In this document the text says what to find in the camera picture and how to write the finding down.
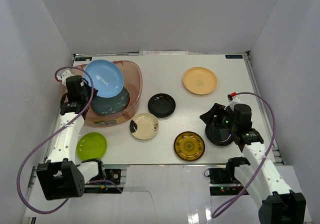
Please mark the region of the brown and yellow patterned plate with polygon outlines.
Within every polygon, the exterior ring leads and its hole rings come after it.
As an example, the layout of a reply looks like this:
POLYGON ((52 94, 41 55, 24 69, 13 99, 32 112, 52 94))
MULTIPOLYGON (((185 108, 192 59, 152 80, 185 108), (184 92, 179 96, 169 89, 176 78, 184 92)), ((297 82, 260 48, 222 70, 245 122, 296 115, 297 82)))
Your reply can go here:
POLYGON ((176 155, 183 161, 198 161, 205 153, 204 140, 192 131, 180 133, 175 138, 173 144, 176 155))

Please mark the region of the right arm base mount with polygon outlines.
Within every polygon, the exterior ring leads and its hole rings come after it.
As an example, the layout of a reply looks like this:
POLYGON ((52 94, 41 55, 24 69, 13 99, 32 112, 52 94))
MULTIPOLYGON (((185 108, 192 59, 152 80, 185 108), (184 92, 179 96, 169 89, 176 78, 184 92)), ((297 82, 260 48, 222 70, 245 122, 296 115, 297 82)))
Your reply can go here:
POLYGON ((226 168, 208 168, 204 176, 209 179, 211 196, 236 196, 243 189, 243 185, 229 177, 226 168))

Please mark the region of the black glossy plate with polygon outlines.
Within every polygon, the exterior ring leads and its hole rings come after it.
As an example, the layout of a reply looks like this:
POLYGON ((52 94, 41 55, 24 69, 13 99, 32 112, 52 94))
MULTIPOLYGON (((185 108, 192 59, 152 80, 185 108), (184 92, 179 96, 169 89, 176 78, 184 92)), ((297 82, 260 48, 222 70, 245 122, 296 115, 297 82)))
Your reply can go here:
POLYGON ((157 118, 166 118, 172 115, 176 109, 174 98, 165 93, 153 95, 147 104, 149 112, 157 118))

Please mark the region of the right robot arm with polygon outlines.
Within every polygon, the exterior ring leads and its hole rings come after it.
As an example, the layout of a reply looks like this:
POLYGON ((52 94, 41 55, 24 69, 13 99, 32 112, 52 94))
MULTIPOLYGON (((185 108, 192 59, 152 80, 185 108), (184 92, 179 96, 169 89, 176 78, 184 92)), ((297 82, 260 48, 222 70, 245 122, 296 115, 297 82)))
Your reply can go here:
POLYGON ((246 104, 214 104, 200 119, 211 133, 214 127, 225 129, 239 147, 242 157, 226 164, 226 178, 240 182, 258 207, 260 223, 303 223, 306 199, 285 182, 268 158, 264 140, 252 127, 251 107, 246 104))

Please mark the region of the cream plate with black patch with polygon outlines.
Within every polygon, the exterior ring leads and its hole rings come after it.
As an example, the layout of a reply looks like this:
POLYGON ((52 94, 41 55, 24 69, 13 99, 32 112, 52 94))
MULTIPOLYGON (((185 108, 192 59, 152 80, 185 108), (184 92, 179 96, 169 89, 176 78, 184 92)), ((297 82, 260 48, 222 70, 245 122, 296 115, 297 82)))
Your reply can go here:
POLYGON ((135 138, 149 140, 158 133, 159 121, 150 113, 140 113, 130 121, 129 130, 135 138))

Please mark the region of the light blue plate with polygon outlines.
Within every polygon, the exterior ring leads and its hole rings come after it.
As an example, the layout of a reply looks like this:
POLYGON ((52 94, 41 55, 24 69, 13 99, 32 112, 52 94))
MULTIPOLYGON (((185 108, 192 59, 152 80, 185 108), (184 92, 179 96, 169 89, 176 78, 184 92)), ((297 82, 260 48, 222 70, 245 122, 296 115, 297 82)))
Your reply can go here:
POLYGON ((121 70, 107 60, 94 60, 86 65, 84 70, 90 75, 97 95, 112 98, 118 95, 124 87, 124 77, 121 70))

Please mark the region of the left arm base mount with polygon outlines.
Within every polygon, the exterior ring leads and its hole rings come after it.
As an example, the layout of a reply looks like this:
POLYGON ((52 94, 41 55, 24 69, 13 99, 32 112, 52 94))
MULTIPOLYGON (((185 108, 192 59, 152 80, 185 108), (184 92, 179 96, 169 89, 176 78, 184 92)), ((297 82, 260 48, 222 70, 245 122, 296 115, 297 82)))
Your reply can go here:
POLYGON ((118 168, 112 168, 112 169, 105 169, 105 180, 109 180, 113 182, 116 185, 119 185, 121 183, 121 169, 118 168))

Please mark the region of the lime green plate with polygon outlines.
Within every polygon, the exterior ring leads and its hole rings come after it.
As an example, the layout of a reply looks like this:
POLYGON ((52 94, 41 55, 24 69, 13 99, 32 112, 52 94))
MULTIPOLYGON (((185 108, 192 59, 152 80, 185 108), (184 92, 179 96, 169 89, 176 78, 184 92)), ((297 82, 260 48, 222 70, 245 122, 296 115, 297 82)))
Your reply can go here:
POLYGON ((98 132, 84 135, 77 143, 77 155, 82 161, 100 159, 107 151, 107 139, 98 132))

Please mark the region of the black plate with iridescent rim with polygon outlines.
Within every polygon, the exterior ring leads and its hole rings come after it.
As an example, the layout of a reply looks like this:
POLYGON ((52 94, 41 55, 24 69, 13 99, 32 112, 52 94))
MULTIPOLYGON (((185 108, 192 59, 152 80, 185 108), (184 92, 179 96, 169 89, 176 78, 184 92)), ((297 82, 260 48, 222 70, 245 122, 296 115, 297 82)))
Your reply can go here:
POLYGON ((213 145, 219 147, 228 146, 232 144, 234 140, 232 133, 224 128, 216 126, 216 124, 206 125, 205 135, 213 145))

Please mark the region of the pink translucent plastic bin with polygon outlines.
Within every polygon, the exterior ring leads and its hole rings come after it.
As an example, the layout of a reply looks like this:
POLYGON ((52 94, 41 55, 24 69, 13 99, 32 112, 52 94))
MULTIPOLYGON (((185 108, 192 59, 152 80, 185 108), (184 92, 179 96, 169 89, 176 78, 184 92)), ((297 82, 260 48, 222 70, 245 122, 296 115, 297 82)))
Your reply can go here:
MULTIPOLYGON (((87 80, 91 87, 93 86, 93 81, 90 75, 85 71, 85 67, 87 64, 77 65, 74 70, 70 70, 73 75, 80 75, 85 80, 87 80)), ((139 104, 140 104, 140 96, 142 94, 143 89, 143 77, 140 71, 139 66, 131 61, 114 61, 114 63, 122 72, 124 77, 124 86, 130 92, 130 103, 129 105, 122 111, 108 115, 102 116, 96 114, 90 106, 88 106, 88 110, 85 111, 85 125, 91 127, 111 127, 123 124, 124 122, 130 120, 137 112, 139 104)), ((66 86, 63 85, 61 89, 61 96, 63 96, 67 92, 66 86)))

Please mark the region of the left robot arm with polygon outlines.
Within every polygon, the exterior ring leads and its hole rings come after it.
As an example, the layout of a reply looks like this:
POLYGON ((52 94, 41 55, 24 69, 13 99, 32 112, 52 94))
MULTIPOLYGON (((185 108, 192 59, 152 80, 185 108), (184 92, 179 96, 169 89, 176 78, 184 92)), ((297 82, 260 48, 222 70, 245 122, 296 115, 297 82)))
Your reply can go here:
POLYGON ((36 174, 46 200, 81 197, 85 184, 101 183, 106 171, 99 158, 91 158, 76 165, 79 133, 84 125, 87 103, 91 95, 88 83, 79 75, 65 79, 67 92, 60 102, 60 124, 64 129, 57 134, 53 149, 45 163, 40 163, 36 174))

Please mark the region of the dark teal ceramic plate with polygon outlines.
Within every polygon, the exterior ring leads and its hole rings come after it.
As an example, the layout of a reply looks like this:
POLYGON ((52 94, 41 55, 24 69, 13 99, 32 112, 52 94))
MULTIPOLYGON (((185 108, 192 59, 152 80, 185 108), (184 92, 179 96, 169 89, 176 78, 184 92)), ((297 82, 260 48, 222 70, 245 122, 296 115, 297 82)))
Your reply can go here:
POLYGON ((129 105, 130 96, 130 92, 126 87, 123 87, 118 95, 111 98, 96 95, 91 102, 91 108, 98 115, 112 115, 124 110, 129 105))

